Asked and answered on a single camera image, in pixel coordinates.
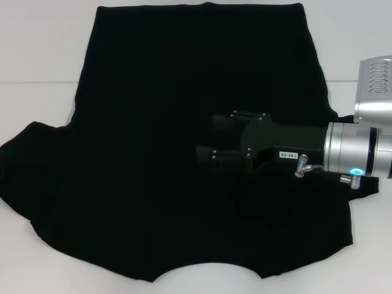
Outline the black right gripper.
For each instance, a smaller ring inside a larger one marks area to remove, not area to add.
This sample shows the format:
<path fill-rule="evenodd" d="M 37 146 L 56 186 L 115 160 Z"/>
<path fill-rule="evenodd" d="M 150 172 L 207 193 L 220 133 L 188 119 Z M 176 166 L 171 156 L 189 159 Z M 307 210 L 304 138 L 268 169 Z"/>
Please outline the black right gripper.
<path fill-rule="evenodd" d="M 251 173 L 269 162 L 296 167 L 297 172 L 324 169 L 326 127 L 286 125 L 274 122 L 267 113 L 233 110 L 213 115 L 216 131 L 243 129 L 241 149 L 195 148 L 198 164 L 214 172 Z"/>

